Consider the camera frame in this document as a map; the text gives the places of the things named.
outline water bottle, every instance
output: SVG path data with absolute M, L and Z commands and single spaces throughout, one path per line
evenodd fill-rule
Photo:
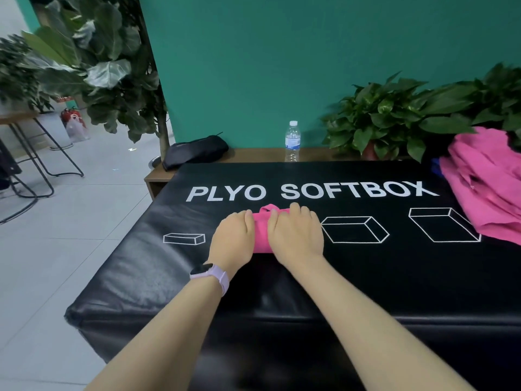
M 300 130 L 298 122 L 291 121 L 286 130 L 286 158 L 285 162 L 298 162 L 298 151 L 300 149 Z

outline white outline graphic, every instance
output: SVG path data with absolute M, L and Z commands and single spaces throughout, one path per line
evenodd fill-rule
M 365 219 L 365 221 L 364 222 L 344 222 L 344 223 L 328 222 L 328 223 L 325 223 L 330 218 L 343 218 L 343 219 L 346 219 L 346 218 L 362 218 L 362 219 Z M 371 230 L 371 228 L 369 228 L 367 223 L 370 220 L 373 220 L 374 222 L 376 222 L 377 225 L 386 233 L 386 236 L 383 239 L 380 240 L 378 237 L 376 237 L 376 235 Z M 326 234 L 327 237 L 329 237 L 329 240 L 331 240 L 331 243 L 333 243 L 333 244 L 381 244 L 381 243 L 383 243 L 385 241 L 385 239 L 387 237 L 389 237 L 389 232 L 387 232 L 387 230 L 385 230 L 385 228 L 383 226 L 381 226 L 380 222 L 378 222 L 374 217 L 371 217 L 369 215 L 368 216 L 326 217 L 320 224 L 322 225 L 322 229 L 324 230 L 324 233 Z M 364 225 L 371 232 L 371 234 L 374 236 L 374 238 L 377 241 L 333 241 L 331 236 L 329 236 L 329 233 L 327 232 L 327 230 L 324 228 L 324 225 Z
M 197 242 L 198 238 L 203 236 L 203 241 Z M 192 240 L 193 243 L 181 243 L 177 241 L 166 241 L 168 237 L 176 238 L 176 239 L 188 239 Z M 204 233 L 169 233 L 163 236 L 163 243 L 166 244 L 182 244 L 182 245 L 199 245 L 206 243 L 206 235 Z
M 446 210 L 446 214 L 412 215 L 413 210 Z M 460 221 L 463 220 L 468 225 L 467 226 L 462 225 L 460 222 L 458 222 L 457 219 L 455 219 L 455 216 L 452 213 L 456 214 L 460 218 Z M 434 240 L 431 236 L 429 236 L 429 234 L 425 231 L 425 229 L 423 229 L 420 226 L 420 224 L 414 220 L 414 218 L 423 218 L 423 217 L 449 217 L 452 221 L 454 221 L 455 223 L 460 225 L 463 229 L 465 229 L 465 231 L 472 237 L 472 240 L 443 240 L 443 241 Z M 421 229 L 421 231 L 423 233 L 425 233 L 425 235 L 433 243 L 479 243 L 481 241 L 481 235 L 476 231 L 472 231 L 474 228 L 472 227 L 472 224 L 470 223 L 470 221 L 467 218 L 465 218 L 464 216 L 462 216 L 460 213 L 458 213 L 456 210 L 454 210 L 452 207 L 412 207 L 409 209 L 409 218 L 412 220 L 412 222 L 414 222 L 418 226 L 418 228 Z

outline forearm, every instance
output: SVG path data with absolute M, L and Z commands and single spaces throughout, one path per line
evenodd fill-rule
M 329 322 L 368 391 L 473 388 L 323 258 L 289 268 Z
M 185 390 L 221 294 L 215 277 L 190 281 L 86 390 Z

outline black pouch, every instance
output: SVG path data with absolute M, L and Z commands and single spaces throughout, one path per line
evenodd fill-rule
M 172 170 L 184 163 L 215 162 L 228 149 L 226 141 L 217 135 L 209 135 L 189 143 L 176 143 L 167 150 L 163 167 L 165 170 Z

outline pink towel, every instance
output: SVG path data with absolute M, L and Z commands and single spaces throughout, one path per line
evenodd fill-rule
M 504 131 L 458 134 L 440 166 L 476 231 L 521 245 L 521 154 Z
M 268 204 L 267 206 L 261 207 L 258 213 L 253 214 L 253 219 L 255 220 L 254 253 L 269 254 L 273 252 L 268 242 L 268 220 L 272 209 L 278 210 L 279 212 L 290 212 L 290 209 L 281 210 L 274 204 Z

